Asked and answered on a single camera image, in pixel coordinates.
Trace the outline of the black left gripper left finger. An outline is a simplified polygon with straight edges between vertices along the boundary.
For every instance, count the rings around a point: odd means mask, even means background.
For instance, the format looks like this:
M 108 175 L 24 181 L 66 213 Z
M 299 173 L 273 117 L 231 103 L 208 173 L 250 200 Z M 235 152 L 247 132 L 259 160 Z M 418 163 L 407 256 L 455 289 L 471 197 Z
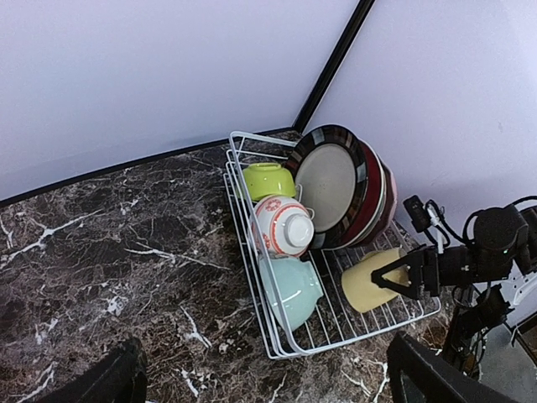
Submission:
M 129 338 L 84 374 L 38 402 L 145 402 L 148 360 L 138 338 Z

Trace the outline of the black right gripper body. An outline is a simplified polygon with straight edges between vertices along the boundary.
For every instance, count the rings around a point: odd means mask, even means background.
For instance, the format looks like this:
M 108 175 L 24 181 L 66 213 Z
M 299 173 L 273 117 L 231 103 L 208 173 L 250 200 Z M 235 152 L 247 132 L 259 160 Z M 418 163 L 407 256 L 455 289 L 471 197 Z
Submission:
M 425 291 L 432 297 L 441 294 L 441 258 L 435 247 L 417 249 L 404 257 L 409 280 L 404 294 L 408 298 L 419 299 Z

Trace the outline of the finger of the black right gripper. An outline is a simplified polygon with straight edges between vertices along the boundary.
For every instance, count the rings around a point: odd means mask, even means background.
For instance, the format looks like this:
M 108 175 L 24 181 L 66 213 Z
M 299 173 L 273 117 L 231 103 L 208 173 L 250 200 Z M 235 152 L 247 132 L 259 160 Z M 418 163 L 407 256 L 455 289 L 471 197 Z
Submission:
M 410 299 L 420 298 L 420 287 L 418 285 L 400 285 L 391 281 L 382 281 L 378 284 L 378 287 L 385 290 L 391 290 Z
M 377 285 L 394 283 L 413 285 L 420 282 L 421 257 L 404 251 L 381 251 L 372 256 L 372 282 Z

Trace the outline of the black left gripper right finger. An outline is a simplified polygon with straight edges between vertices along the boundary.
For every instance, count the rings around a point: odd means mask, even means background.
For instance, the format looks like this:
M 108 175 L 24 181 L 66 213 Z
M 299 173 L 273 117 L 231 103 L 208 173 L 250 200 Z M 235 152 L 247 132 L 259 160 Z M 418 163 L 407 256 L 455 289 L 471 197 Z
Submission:
M 387 358 L 394 402 L 501 403 L 512 400 L 458 372 L 404 332 L 394 336 Z

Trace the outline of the yellow ceramic cup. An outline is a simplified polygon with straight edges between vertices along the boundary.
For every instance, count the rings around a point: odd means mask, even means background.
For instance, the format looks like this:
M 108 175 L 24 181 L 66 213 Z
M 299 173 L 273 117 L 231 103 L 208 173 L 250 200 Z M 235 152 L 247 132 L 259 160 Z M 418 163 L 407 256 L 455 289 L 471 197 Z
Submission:
M 341 285 L 350 306 L 360 313 L 365 313 L 396 298 L 399 293 L 380 288 L 372 282 L 371 275 L 374 270 L 405 255 L 406 252 L 401 248 L 372 251 L 357 264 L 346 269 L 341 275 Z

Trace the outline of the pink polka dot plate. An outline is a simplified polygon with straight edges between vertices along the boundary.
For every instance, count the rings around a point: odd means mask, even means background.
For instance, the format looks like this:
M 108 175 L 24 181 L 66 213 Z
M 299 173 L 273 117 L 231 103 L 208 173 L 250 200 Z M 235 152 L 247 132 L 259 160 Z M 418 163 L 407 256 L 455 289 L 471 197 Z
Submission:
M 387 189 L 383 215 L 379 220 L 379 234 L 383 233 L 394 219 L 398 199 L 397 185 L 394 173 L 386 166 L 386 164 L 382 163 L 382 167 L 387 180 Z

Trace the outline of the light teal ceramic bowl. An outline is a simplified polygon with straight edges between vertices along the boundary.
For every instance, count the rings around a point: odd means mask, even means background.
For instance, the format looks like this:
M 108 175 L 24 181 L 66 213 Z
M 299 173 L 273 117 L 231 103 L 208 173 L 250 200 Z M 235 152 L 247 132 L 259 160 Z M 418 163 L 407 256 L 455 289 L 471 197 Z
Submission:
M 317 301 L 324 295 L 319 278 L 310 261 L 301 261 L 296 257 L 278 259 L 261 257 L 259 273 L 271 310 L 278 323 L 283 326 L 279 300 L 276 298 L 271 281 L 271 274 L 274 274 L 291 331 L 302 326 L 310 318 Z

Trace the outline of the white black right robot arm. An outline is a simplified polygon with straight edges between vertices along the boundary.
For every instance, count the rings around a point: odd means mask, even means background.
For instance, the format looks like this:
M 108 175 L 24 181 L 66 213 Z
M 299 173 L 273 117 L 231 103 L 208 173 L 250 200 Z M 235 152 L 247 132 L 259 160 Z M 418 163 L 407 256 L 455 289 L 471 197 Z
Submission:
M 414 300 L 424 292 L 437 297 L 441 288 L 450 287 L 456 309 L 441 356 L 472 375 L 484 355 L 486 335 L 505 323 L 514 309 L 502 296 L 501 281 L 512 268 L 522 275 L 536 271 L 536 198 L 525 196 L 504 207 L 477 210 L 461 233 L 451 228 L 433 200 L 412 196 L 404 207 L 414 229 L 426 234 L 431 244 L 376 268 L 371 281 Z M 435 236 L 430 228 L 436 229 Z

